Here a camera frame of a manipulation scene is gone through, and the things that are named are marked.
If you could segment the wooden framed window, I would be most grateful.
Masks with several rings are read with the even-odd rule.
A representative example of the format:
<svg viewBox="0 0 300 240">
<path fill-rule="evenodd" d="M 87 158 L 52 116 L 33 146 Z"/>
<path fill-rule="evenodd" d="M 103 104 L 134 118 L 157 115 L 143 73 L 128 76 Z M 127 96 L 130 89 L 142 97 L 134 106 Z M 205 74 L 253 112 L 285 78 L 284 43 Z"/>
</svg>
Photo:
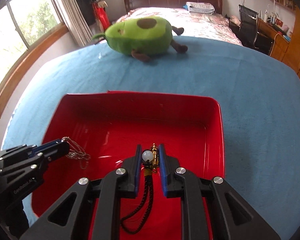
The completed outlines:
<svg viewBox="0 0 300 240">
<path fill-rule="evenodd" d="M 27 71 L 68 31 L 54 0 L 3 0 L 0 4 L 0 117 Z"/>
</svg>

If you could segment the wooden desk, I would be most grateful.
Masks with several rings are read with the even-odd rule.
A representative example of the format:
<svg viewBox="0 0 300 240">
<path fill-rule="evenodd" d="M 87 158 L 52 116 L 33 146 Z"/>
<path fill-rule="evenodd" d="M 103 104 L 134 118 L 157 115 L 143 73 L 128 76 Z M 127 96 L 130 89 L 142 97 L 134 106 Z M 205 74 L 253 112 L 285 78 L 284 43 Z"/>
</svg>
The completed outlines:
<svg viewBox="0 0 300 240">
<path fill-rule="evenodd" d="M 258 19 L 258 31 L 273 40 L 269 56 L 282 61 L 288 49 L 289 42 L 276 31 L 269 23 Z"/>
</svg>

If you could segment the black office chair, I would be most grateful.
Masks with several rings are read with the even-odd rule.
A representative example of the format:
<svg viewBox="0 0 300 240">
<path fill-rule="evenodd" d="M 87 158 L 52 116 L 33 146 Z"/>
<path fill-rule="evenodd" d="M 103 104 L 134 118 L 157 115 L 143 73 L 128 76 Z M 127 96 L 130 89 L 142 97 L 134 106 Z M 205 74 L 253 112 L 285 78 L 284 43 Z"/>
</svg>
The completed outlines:
<svg viewBox="0 0 300 240">
<path fill-rule="evenodd" d="M 273 40 L 258 31 L 258 13 L 239 5 L 239 15 L 241 21 L 239 33 L 245 44 L 253 50 L 269 55 Z"/>
</svg>

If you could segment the green avocado plush toy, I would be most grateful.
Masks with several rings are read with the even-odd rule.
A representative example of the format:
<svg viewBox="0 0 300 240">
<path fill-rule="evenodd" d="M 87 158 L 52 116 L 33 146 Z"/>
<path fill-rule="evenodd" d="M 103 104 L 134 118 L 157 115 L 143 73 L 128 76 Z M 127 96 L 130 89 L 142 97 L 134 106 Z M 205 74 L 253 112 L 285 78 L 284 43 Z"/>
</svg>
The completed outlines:
<svg viewBox="0 0 300 240">
<path fill-rule="evenodd" d="M 151 56 L 164 54 L 170 47 L 179 54 L 186 53 L 188 47 L 173 39 L 174 33 L 180 36 L 183 32 L 184 28 L 172 26 L 162 17 L 149 16 L 117 22 L 105 32 L 94 35 L 92 40 L 96 43 L 105 40 L 112 50 L 147 62 Z"/>
</svg>

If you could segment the coat rack with clothes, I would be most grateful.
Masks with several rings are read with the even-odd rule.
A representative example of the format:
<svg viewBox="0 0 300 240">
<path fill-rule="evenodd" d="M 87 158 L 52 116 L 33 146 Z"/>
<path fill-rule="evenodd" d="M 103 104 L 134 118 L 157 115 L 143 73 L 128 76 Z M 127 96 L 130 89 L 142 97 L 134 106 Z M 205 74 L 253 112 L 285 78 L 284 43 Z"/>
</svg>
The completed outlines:
<svg viewBox="0 0 300 240">
<path fill-rule="evenodd" d="M 87 25 L 97 24 L 100 32 L 104 32 L 110 21 L 106 13 L 106 0 L 76 0 Z"/>
</svg>

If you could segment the folded striped blanket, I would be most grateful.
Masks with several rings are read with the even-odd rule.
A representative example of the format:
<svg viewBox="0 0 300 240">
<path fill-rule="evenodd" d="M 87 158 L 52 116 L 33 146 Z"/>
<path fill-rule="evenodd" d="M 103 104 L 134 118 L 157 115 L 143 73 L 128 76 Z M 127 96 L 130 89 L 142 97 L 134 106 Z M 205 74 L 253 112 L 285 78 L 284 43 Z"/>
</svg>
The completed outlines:
<svg viewBox="0 0 300 240">
<path fill-rule="evenodd" d="M 215 12 L 215 7 L 211 3 L 186 2 L 183 8 L 189 12 L 200 14 L 213 14 Z"/>
</svg>

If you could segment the red tin box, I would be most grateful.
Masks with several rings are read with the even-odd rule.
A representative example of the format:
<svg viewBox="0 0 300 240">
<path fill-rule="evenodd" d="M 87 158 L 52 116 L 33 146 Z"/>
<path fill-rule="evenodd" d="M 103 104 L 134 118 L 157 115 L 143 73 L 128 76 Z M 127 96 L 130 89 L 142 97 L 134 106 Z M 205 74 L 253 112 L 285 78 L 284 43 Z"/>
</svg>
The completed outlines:
<svg viewBox="0 0 300 240">
<path fill-rule="evenodd" d="M 224 175 L 224 138 L 218 102 L 202 96 L 108 92 L 62 98 L 44 141 L 74 141 L 90 155 L 85 170 L 61 157 L 32 196 L 40 217 L 81 178 L 97 180 L 120 168 L 141 145 L 138 193 L 120 199 L 119 239 L 183 239 L 181 200 L 163 194 L 159 145 L 200 178 Z"/>
</svg>

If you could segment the pink floral bedspread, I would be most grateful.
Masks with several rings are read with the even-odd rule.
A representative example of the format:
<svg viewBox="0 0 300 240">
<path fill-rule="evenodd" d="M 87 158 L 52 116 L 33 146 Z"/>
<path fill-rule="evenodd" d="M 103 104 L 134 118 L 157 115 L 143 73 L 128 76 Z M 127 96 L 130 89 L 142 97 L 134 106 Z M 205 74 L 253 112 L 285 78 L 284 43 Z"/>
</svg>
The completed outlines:
<svg viewBox="0 0 300 240">
<path fill-rule="evenodd" d="M 242 42 L 230 29 L 229 20 L 217 13 L 209 15 L 189 12 L 181 8 L 149 7 L 131 10 L 119 18 L 117 22 L 150 16 L 162 17 L 168 20 L 172 26 L 184 28 L 184 36 L 208 38 L 238 46 L 242 45 Z"/>
</svg>

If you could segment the blue blanket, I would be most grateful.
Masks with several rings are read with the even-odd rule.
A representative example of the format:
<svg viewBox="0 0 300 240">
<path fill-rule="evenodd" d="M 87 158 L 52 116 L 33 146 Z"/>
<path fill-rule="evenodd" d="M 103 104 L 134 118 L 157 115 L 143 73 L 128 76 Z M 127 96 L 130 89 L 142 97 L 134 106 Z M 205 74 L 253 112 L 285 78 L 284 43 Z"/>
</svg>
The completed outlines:
<svg viewBox="0 0 300 240">
<path fill-rule="evenodd" d="M 47 62 L 21 96 L 3 148 L 39 144 L 61 98 L 109 90 L 210 96 L 222 111 L 227 181 L 282 239 L 300 235 L 300 79 L 257 51 L 179 36 L 170 50 L 142 63 L 105 43 Z"/>
</svg>

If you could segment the beige curtain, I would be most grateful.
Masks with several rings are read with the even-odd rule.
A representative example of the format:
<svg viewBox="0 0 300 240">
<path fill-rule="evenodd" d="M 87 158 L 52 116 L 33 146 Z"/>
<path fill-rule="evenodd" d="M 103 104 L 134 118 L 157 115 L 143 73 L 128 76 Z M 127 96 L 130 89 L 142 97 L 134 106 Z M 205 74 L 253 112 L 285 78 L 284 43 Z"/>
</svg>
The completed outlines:
<svg viewBox="0 0 300 240">
<path fill-rule="evenodd" d="M 92 32 L 87 25 L 76 0 L 54 1 L 74 40 L 80 47 L 86 46 L 91 41 Z"/>
</svg>

